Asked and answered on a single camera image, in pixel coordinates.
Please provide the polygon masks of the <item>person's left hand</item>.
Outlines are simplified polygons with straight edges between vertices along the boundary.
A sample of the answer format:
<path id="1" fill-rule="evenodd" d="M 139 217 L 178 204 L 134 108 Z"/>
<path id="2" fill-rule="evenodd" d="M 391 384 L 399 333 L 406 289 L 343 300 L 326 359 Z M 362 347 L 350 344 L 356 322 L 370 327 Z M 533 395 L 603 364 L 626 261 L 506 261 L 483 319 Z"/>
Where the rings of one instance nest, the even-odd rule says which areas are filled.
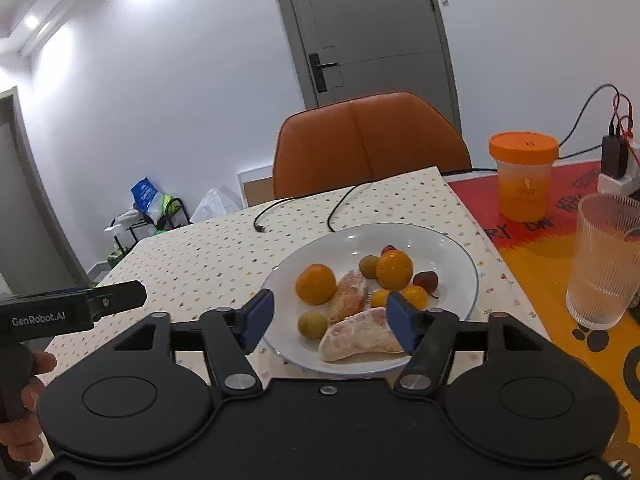
<path id="1" fill-rule="evenodd" d="M 44 385 L 39 375 L 52 372 L 56 367 L 55 356 L 45 351 L 34 351 L 35 375 L 21 392 L 23 414 L 13 422 L 1 425 L 0 441 L 8 448 L 9 456 L 18 462 L 35 463 L 43 453 L 42 430 L 37 418 L 37 404 Z"/>

